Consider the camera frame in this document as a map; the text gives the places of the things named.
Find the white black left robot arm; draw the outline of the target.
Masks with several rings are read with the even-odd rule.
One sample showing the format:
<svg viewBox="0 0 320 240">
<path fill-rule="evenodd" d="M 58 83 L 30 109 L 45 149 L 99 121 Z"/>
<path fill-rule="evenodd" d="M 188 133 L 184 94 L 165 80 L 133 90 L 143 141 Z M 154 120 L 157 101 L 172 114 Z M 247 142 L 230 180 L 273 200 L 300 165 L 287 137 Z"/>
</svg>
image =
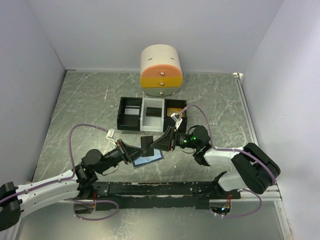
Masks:
<svg viewBox="0 0 320 240">
<path fill-rule="evenodd" d="M 121 139 L 106 154 L 98 149 L 89 150 L 73 170 L 35 183 L 14 185 L 7 182 L 0 187 L 0 229 L 7 230 L 28 214 L 67 199 L 89 199 L 93 184 L 102 174 L 120 162 L 130 164 L 143 155 L 153 155 L 150 147 L 153 137 L 141 138 L 141 146 L 126 144 Z"/>
</svg>

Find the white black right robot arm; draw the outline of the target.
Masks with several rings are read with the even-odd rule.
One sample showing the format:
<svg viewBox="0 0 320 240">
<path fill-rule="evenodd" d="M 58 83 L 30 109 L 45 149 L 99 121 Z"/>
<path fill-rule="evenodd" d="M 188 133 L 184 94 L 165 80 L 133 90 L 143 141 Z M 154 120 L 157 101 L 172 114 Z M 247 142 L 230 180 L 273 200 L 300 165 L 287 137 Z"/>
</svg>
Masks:
<svg viewBox="0 0 320 240">
<path fill-rule="evenodd" d="M 149 147 L 165 152 L 176 147 L 193 149 L 192 156 L 200 166 L 232 168 L 233 171 L 221 173 L 214 180 L 216 184 L 212 186 L 212 193 L 218 199 L 223 199 L 230 191 L 243 188 L 263 194 L 281 174 L 280 167 L 253 142 L 237 148 L 214 148 L 207 129 L 202 125 L 192 127 L 190 134 L 168 127 Z"/>
</svg>

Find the blue leather card holder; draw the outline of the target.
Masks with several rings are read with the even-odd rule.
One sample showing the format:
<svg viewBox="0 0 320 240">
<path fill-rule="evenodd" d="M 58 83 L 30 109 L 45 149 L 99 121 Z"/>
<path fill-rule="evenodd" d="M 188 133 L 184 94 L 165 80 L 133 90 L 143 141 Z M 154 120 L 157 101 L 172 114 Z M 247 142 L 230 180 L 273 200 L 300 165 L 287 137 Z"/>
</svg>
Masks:
<svg viewBox="0 0 320 240">
<path fill-rule="evenodd" d="M 163 158 L 164 158 L 164 155 L 163 155 L 162 151 L 155 149 L 153 156 L 141 156 L 137 160 L 135 160 L 132 163 L 132 165 L 135 168 L 138 168 L 138 167 L 162 160 Z"/>
</svg>

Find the black card from holder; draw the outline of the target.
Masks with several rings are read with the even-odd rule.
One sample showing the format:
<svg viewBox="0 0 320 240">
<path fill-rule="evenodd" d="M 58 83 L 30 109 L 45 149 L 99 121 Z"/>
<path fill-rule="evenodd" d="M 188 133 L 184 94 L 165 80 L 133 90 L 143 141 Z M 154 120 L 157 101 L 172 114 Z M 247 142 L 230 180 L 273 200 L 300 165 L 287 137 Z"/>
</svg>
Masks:
<svg viewBox="0 0 320 240">
<path fill-rule="evenodd" d="M 140 137 L 140 146 L 142 149 L 147 150 L 150 148 L 150 145 L 154 142 L 154 137 L 150 136 L 141 136 Z"/>
</svg>

